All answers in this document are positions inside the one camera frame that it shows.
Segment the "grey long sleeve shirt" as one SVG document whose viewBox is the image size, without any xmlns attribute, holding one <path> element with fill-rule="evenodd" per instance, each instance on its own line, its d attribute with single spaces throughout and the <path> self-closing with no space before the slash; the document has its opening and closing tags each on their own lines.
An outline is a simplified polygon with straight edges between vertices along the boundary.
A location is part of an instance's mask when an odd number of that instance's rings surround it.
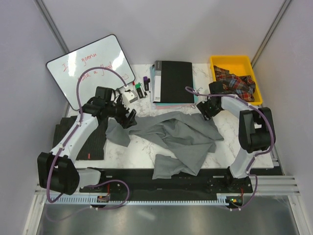
<svg viewBox="0 0 313 235">
<path fill-rule="evenodd" d="M 213 120 L 202 114 L 169 112 L 154 117 L 137 117 L 137 124 L 122 128 L 110 119 L 106 137 L 111 142 L 127 147 L 130 135 L 146 139 L 170 150 L 175 157 L 156 154 L 152 179 L 171 179 L 181 172 L 198 175 L 208 153 L 216 151 L 216 142 L 223 141 Z"/>
</svg>

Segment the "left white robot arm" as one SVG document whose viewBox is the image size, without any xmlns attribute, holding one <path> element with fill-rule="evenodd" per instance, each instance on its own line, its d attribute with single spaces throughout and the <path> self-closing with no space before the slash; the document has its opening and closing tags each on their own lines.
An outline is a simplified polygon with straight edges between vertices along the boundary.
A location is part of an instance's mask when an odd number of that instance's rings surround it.
<svg viewBox="0 0 313 235">
<path fill-rule="evenodd" d="M 97 169 L 77 169 L 74 165 L 80 150 L 90 135 L 113 118 L 124 129 L 136 125 L 136 111 L 130 103 L 136 101 L 132 90 L 116 94 L 111 88 L 97 87 L 95 96 L 85 103 L 74 124 L 61 141 L 48 153 L 37 158 L 39 183 L 47 192 L 72 195 L 78 188 L 89 186 L 96 192 L 107 188 L 107 180 Z"/>
</svg>

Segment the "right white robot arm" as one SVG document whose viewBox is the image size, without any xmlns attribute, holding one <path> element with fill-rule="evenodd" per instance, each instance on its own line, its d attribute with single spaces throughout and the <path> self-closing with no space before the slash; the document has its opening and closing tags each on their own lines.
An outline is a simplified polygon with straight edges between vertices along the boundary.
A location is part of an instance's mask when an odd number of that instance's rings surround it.
<svg viewBox="0 0 313 235">
<path fill-rule="evenodd" d="M 234 193 L 249 177 L 256 157 L 269 153 L 275 144 L 276 136 L 270 108 L 258 108 L 247 103 L 235 94 L 227 94 L 222 82 L 209 84 L 209 94 L 203 94 L 205 101 L 197 108 L 206 120 L 229 111 L 239 121 L 238 139 L 240 150 L 235 161 L 227 168 L 224 187 Z"/>
</svg>

